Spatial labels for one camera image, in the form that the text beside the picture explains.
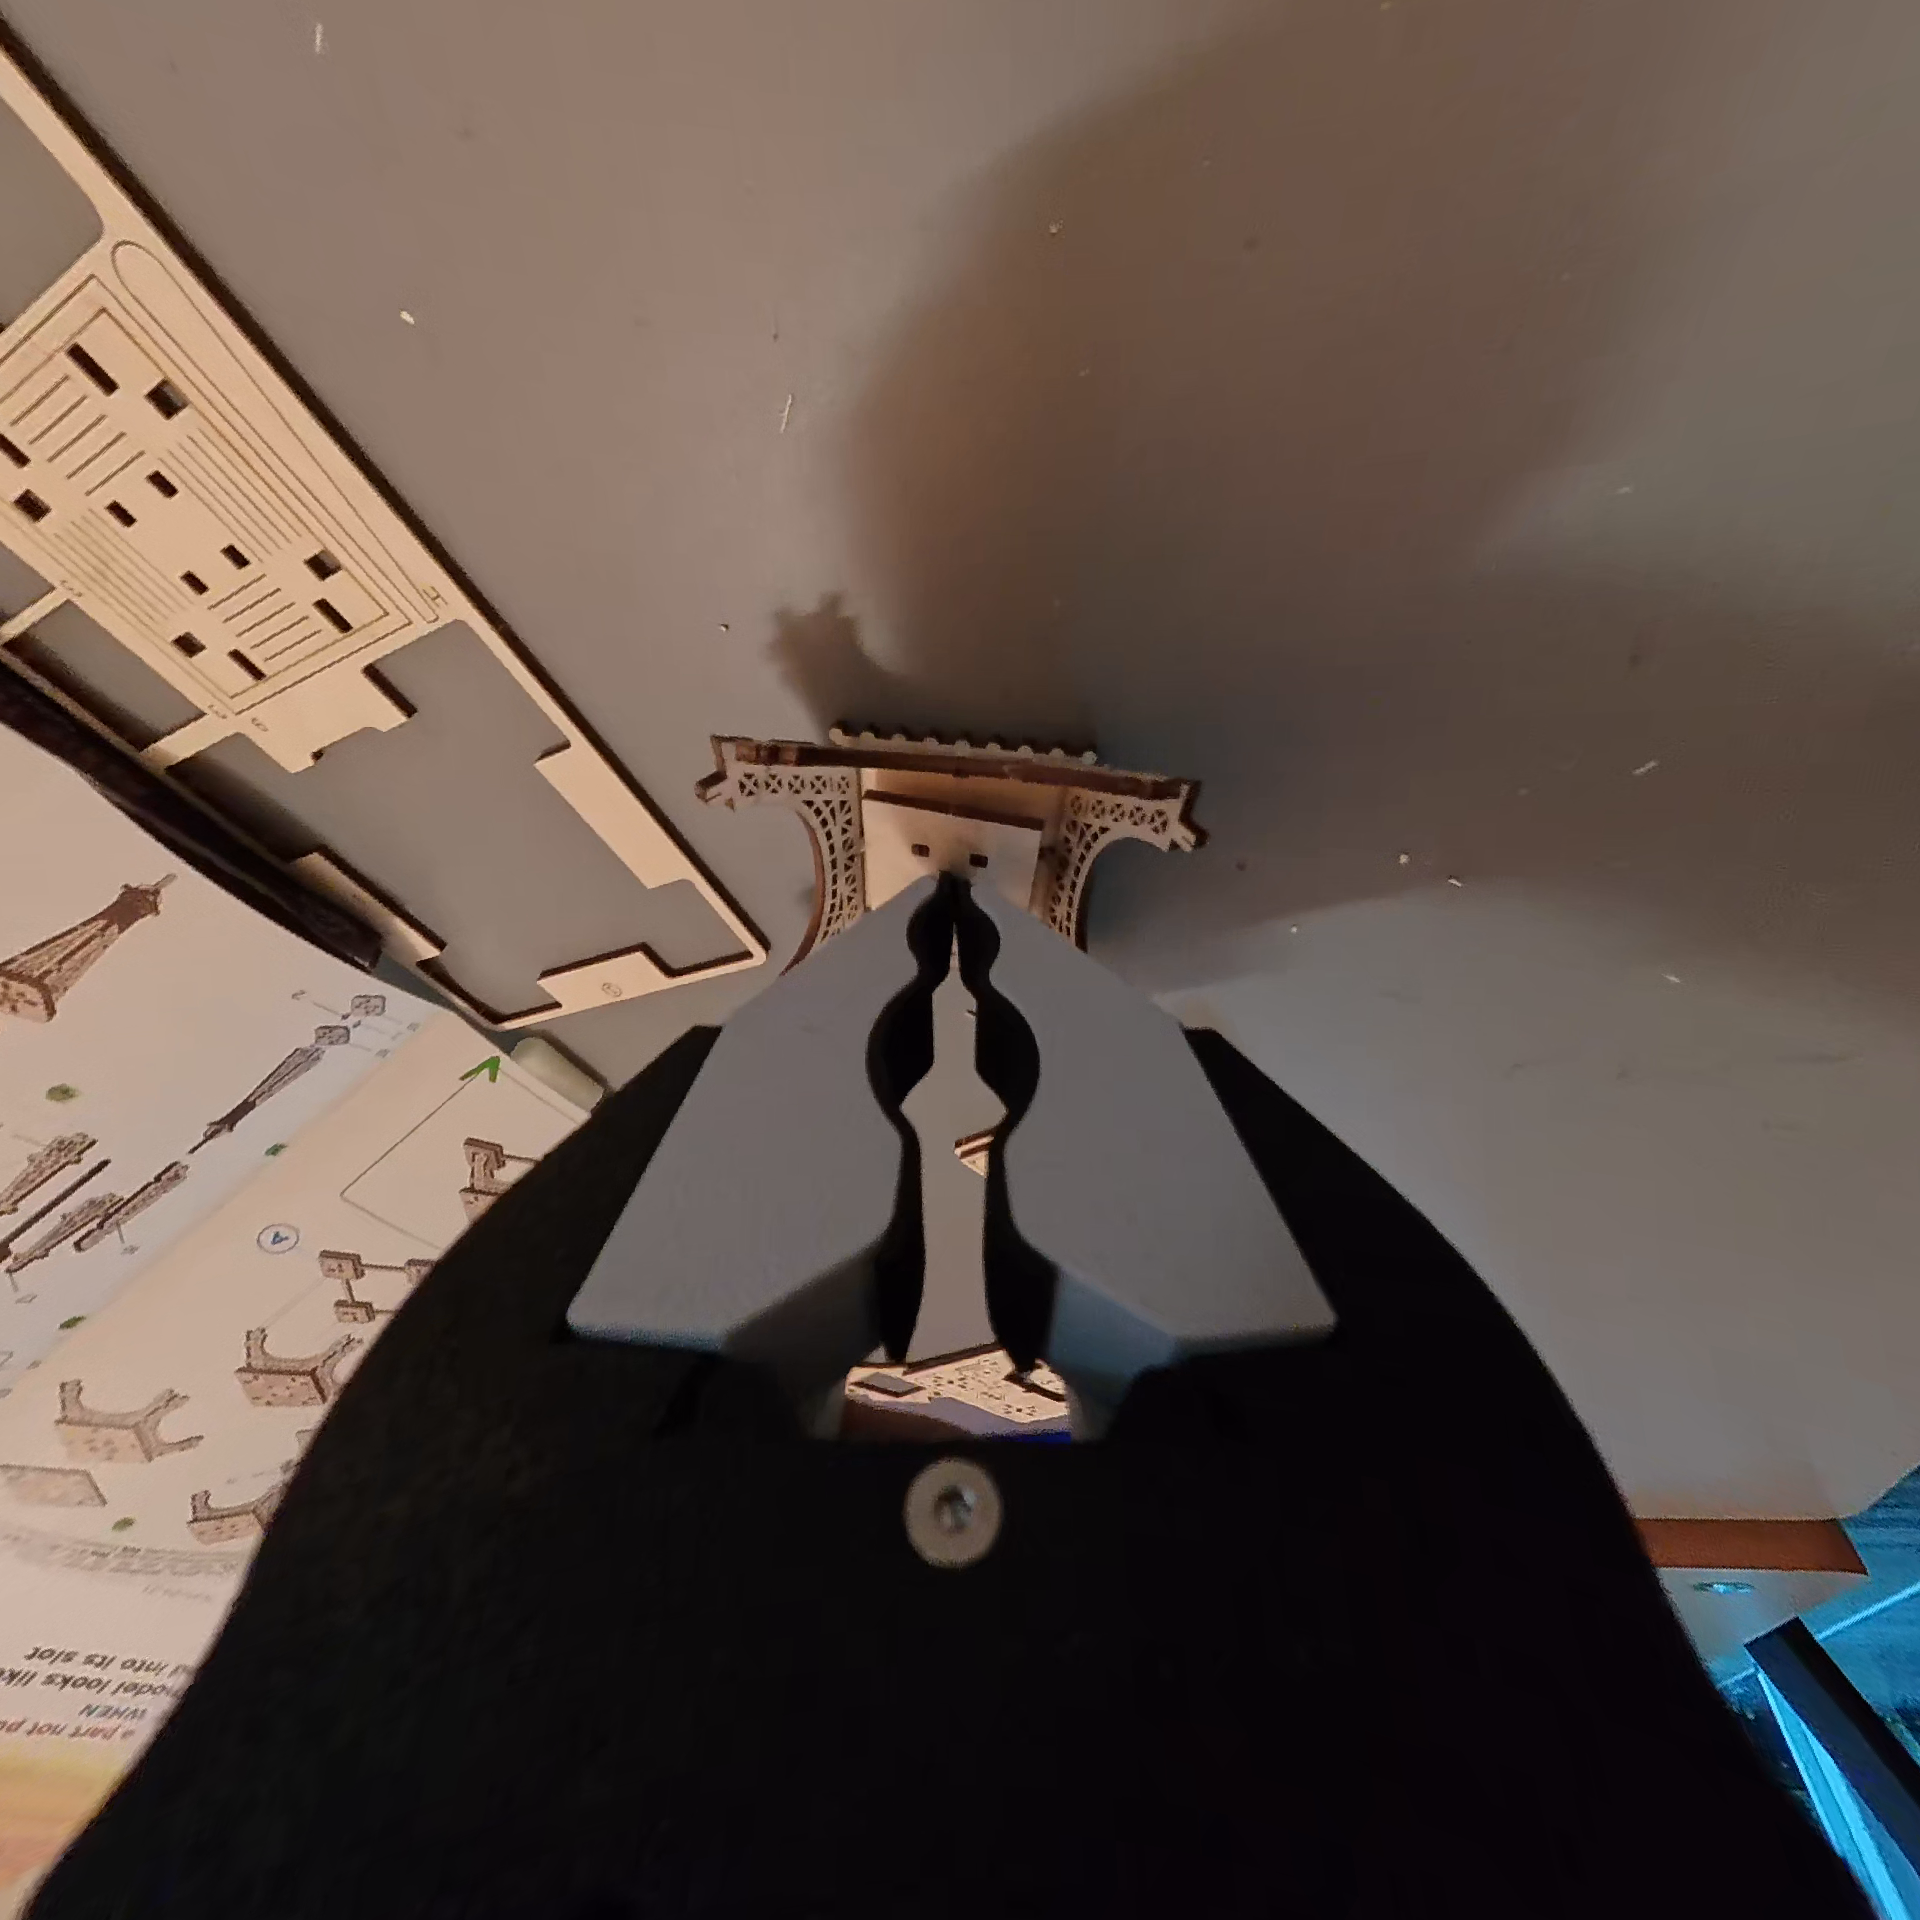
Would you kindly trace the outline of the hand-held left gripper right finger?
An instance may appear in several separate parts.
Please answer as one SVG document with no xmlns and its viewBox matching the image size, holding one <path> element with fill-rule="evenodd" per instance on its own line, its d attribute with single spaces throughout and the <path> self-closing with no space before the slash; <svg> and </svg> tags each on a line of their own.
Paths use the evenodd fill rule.
<svg viewBox="0 0 1920 1920">
<path fill-rule="evenodd" d="M 1338 1313 L 1180 1021 L 995 892 L 955 885 L 974 1062 L 1002 1104 L 995 1336 L 1106 1434 L 1141 1376 L 1323 1339 Z"/>
</svg>

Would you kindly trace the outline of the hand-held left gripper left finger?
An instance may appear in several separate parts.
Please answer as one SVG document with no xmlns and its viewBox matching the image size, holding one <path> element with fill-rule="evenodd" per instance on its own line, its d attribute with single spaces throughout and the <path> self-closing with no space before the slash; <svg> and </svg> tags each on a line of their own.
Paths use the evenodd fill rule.
<svg viewBox="0 0 1920 1920">
<path fill-rule="evenodd" d="M 759 1368 L 811 1436 L 920 1313 L 920 1141 L 955 880 L 915 880 L 710 1044 L 567 1309 L 575 1337 Z"/>
</svg>

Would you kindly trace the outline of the square wooden plate with holes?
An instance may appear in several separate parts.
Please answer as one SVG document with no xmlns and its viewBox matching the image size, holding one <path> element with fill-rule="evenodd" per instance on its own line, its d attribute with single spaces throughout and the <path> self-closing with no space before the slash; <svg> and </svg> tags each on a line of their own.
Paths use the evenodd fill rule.
<svg viewBox="0 0 1920 1920">
<path fill-rule="evenodd" d="M 859 830 L 868 909 L 941 874 L 1030 907 L 1047 832 L 1040 818 L 874 789 L 859 797 Z"/>
</svg>

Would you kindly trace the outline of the small white block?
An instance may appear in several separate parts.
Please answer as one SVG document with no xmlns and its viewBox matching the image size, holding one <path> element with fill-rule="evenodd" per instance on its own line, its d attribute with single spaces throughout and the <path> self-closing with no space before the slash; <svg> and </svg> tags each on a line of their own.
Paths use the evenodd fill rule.
<svg viewBox="0 0 1920 1920">
<path fill-rule="evenodd" d="M 507 1046 L 507 1058 L 518 1072 L 582 1113 L 591 1112 L 607 1096 L 607 1083 L 596 1072 L 538 1032 L 522 1034 Z"/>
</svg>

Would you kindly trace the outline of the paper assembly instruction sheet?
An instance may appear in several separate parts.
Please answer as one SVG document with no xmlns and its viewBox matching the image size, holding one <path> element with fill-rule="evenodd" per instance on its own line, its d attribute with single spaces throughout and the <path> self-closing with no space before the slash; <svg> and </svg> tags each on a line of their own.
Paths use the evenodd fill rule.
<svg viewBox="0 0 1920 1920">
<path fill-rule="evenodd" d="M 174 1707 L 432 1264 L 587 1115 L 2 763 L 5 1882 Z"/>
</svg>

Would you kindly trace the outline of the cut-out wooden parts sheet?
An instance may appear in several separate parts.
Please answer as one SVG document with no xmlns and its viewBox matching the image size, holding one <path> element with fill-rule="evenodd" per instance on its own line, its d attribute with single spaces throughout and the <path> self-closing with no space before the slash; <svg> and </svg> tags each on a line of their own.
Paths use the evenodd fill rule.
<svg viewBox="0 0 1920 1920">
<path fill-rule="evenodd" d="M 443 966 L 443 939 L 333 853 L 295 874 L 463 1017 L 503 1034 L 759 970 L 768 945 L 557 686 L 299 394 L 150 196 L 5 28 L 5 114 L 94 221 L 74 258 L 5 304 L 5 549 L 46 580 L 5 642 L 76 606 L 192 708 L 150 746 L 6 668 L 160 784 L 242 737 L 307 773 L 414 708 L 381 674 L 463 624 L 557 732 L 540 777 L 634 880 L 687 885 L 722 950 L 670 965 L 648 945 L 541 972 L 499 1012 Z"/>
</svg>

